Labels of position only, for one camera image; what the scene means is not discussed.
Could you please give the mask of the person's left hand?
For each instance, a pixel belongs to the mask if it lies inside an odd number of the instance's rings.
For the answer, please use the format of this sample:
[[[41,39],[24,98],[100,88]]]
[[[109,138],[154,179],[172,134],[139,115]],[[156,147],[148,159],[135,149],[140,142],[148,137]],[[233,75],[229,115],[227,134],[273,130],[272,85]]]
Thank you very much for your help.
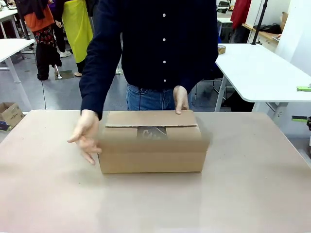
[[[189,110],[188,93],[186,89],[180,85],[173,89],[173,98],[175,103],[176,114],[182,114],[183,110]]]

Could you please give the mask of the person's right hand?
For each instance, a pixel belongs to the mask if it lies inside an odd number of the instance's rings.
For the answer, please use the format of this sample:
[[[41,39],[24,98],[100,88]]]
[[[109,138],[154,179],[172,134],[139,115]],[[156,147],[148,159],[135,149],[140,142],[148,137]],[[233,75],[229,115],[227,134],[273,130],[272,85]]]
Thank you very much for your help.
[[[99,123],[99,118],[94,111],[82,110],[73,133],[67,140],[68,143],[76,143],[81,150],[81,155],[92,165],[95,165],[92,155],[102,152],[96,140]]]

